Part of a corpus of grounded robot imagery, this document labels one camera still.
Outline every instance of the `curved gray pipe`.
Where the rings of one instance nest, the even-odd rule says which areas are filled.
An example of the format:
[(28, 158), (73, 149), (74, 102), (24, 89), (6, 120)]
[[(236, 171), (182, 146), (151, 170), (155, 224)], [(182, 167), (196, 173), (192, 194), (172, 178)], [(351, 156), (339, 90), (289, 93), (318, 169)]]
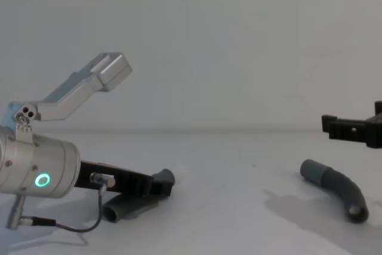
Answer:
[[(175, 177), (170, 170), (162, 170), (153, 175), (156, 182), (170, 182), (174, 186)], [(165, 196), (149, 195), (144, 198), (136, 198), (130, 195), (120, 194), (103, 206), (104, 217), (113, 223), (119, 222), (126, 215), (142, 209), (145, 206), (164, 199)]]

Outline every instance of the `white table surface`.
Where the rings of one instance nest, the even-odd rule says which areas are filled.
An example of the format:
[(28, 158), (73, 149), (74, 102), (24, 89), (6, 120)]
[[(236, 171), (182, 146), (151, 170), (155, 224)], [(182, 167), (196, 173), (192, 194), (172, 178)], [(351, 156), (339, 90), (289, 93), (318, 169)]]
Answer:
[[(76, 143), (85, 160), (148, 174), (181, 167), (187, 174), (168, 200), (117, 224), (102, 221), (85, 235), (2, 227), (0, 255), (381, 254), (382, 150), (322, 133), (51, 136)], [(336, 197), (301, 179), (306, 158), (361, 187), (370, 211), (365, 224), (347, 223)], [(0, 196), (2, 226), (12, 200)], [(96, 191), (74, 189), (62, 199), (28, 198), (24, 213), (89, 226), (96, 201)]]

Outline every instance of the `green led ring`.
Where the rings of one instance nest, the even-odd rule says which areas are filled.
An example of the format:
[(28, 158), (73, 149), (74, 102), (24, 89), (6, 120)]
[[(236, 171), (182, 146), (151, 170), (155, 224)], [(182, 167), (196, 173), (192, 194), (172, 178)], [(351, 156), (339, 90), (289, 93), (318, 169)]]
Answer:
[(42, 173), (38, 177), (36, 177), (35, 185), (38, 188), (43, 188), (47, 185), (49, 185), (50, 182), (50, 176), (47, 173)]

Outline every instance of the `white wall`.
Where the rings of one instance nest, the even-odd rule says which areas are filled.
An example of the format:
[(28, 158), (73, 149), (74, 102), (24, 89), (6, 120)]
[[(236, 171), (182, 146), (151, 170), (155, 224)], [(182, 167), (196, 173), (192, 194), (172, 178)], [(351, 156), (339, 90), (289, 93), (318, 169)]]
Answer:
[(382, 0), (0, 0), (0, 110), (102, 51), (133, 74), (40, 128), (320, 129), (382, 100)]

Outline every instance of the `robotic arm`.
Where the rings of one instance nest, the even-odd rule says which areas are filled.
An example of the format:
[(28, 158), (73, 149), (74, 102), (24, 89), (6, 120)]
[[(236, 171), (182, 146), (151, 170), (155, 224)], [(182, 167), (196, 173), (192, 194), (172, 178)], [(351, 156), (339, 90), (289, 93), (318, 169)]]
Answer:
[[(66, 119), (92, 94), (112, 91), (131, 72), (122, 53), (99, 54), (43, 101), (9, 104), (0, 126), (0, 192), (16, 194), (8, 229), (39, 225), (88, 232), (100, 223), (101, 198), (106, 191), (119, 192), (130, 200), (139, 198), (140, 202), (146, 197), (152, 200), (153, 196), (170, 196), (174, 178), (167, 170), (163, 178), (81, 161), (73, 143), (33, 132), (33, 121)], [(93, 228), (77, 230), (55, 220), (23, 217), (27, 196), (60, 198), (73, 187), (99, 190), (100, 217)]]

